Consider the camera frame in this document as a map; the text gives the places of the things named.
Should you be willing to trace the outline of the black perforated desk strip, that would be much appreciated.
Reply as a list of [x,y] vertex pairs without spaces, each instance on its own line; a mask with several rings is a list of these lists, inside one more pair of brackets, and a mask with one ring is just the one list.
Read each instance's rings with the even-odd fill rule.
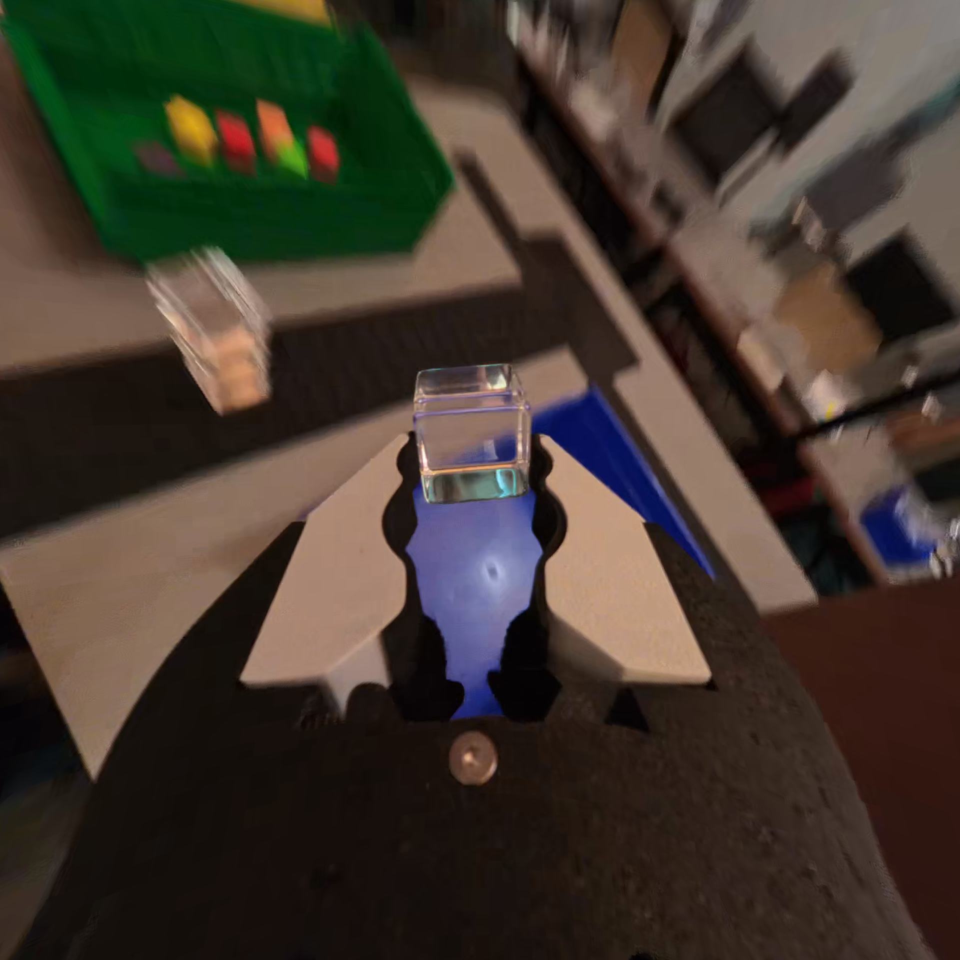
[[217,415],[173,347],[2,381],[2,539],[411,401],[425,369],[519,363],[567,347],[589,381],[639,362],[558,235],[521,239],[478,158],[456,158],[520,285],[354,311],[272,336],[273,392]]

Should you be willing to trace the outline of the small blue storage bin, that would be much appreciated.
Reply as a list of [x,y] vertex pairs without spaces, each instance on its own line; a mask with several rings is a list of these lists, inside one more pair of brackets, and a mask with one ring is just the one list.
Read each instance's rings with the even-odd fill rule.
[[946,526],[914,486],[891,487],[874,498],[859,521],[885,566],[925,563],[946,541]]

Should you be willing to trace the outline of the yellow flat piece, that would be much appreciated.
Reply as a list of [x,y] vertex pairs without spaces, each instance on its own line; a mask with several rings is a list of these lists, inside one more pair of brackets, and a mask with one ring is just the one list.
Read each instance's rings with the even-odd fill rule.
[[242,3],[278,16],[325,28],[332,27],[334,23],[327,1],[243,1]]

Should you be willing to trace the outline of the orange and green block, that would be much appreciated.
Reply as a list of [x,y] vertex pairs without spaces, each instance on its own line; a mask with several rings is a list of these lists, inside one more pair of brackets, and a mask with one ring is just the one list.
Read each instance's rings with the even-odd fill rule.
[[259,138],[270,164],[301,179],[308,179],[306,151],[294,136],[287,114],[277,103],[258,99],[256,114]]

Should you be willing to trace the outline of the blurred storage shelves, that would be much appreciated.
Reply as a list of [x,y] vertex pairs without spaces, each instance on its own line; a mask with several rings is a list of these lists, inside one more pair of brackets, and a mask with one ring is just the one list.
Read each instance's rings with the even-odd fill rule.
[[511,2],[524,121],[670,269],[643,310],[680,335],[750,426],[735,446],[782,519],[839,523],[866,584],[889,563],[863,517],[939,444],[958,395],[959,3]]

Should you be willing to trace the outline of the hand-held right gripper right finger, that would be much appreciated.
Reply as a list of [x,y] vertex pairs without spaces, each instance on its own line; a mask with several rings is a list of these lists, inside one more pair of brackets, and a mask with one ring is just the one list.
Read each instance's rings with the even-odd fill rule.
[[618,687],[702,688],[712,668],[643,515],[535,434],[530,667]]

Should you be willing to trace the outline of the green plastic bin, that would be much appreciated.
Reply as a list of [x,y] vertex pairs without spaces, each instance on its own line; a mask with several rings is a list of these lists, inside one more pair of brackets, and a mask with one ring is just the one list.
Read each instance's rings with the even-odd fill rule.
[[[148,263],[200,247],[269,262],[404,253],[454,175],[377,36],[236,2],[4,2],[2,32],[66,176],[102,245]],[[333,184],[259,157],[256,174],[185,159],[164,106],[257,127],[257,101],[283,108],[295,138],[336,138]],[[147,173],[158,142],[185,177]]]

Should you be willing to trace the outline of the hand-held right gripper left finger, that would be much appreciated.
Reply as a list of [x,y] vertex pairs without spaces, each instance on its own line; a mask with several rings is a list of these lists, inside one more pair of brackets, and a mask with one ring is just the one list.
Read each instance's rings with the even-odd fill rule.
[[240,675],[249,689],[319,687],[342,714],[354,690],[391,678],[382,634],[406,602],[383,517],[402,486],[404,435],[306,517]]

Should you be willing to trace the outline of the blue plastic bin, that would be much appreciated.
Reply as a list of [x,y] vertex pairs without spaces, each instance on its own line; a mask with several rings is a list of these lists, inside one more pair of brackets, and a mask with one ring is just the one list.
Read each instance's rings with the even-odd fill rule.
[[[645,521],[666,521],[679,546],[710,568],[656,477],[598,390],[534,416],[556,441]],[[383,516],[406,571],[406,602],[382,633],[390,686],[413,719],[502,714],[540,719],[557,671],[530,667],[530,601],[542,554],[535,494],[430,506],[402,476]]]

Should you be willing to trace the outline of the red block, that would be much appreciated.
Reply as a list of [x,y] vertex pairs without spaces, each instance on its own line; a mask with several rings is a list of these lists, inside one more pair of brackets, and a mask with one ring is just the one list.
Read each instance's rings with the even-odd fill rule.
[[321,126],[309,126],[306,153],[312,179],[329,185],[338,181],[341,157],[337,140],[331,132]]
[[215,114],[222,162],[232,172],[252,177],[257,174],[258,154],[246,120],[224,110]]

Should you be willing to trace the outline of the clear acrylic cube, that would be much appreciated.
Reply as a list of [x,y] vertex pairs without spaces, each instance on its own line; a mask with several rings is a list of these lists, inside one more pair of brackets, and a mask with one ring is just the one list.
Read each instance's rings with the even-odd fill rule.
[[202,247],[146,267],[183,364],[219,415],[270,400],[270,313],[233,260]]
[[424,499],[457,505],[525,496],[532,415],[511,364],[421,370],[414,438]]

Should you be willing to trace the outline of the yellow block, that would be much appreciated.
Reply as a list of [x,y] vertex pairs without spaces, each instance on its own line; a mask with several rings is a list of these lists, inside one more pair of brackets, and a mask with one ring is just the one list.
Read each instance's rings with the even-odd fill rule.
[[219,154],[219,139],[209,114],[181,95],[174,95],[167,101],[164,110],[179,153],[196,165],[214,166]]

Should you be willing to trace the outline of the grey desk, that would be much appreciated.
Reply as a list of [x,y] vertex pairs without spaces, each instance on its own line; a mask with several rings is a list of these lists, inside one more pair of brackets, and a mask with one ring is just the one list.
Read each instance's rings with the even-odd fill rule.
[[[652,442],[655,466],[718,563],[762,615],[816,604],[815,591],[750,491],[639,308],[578,214],[535,156],[520,122],[493,94],[423,78],[414,103],[440,146],[474,156],[507,227],[523,241],[558,238],[631,359],[613,375],[613,400]],[[17,78],[2,80],[2,375],[49,373],[59,363],[143,359],[162,340],[144,283],[120,267],[87,270],[67,247],[83,210]],[[286,326],[322,326],[361,307],[438,306],[440,294],[513,293],[520,259],[496,238],[473,187],[458,187],[417,252],[344,265],[254,272]],[[345,425],[315,430],[277,454],[254,454],[212,479],[97,509],[52,533],[15,534],[2,581],[89,773],[98,774],[135,696],[186,629],[292,521],[333,493],[412,426],[412,389]]]

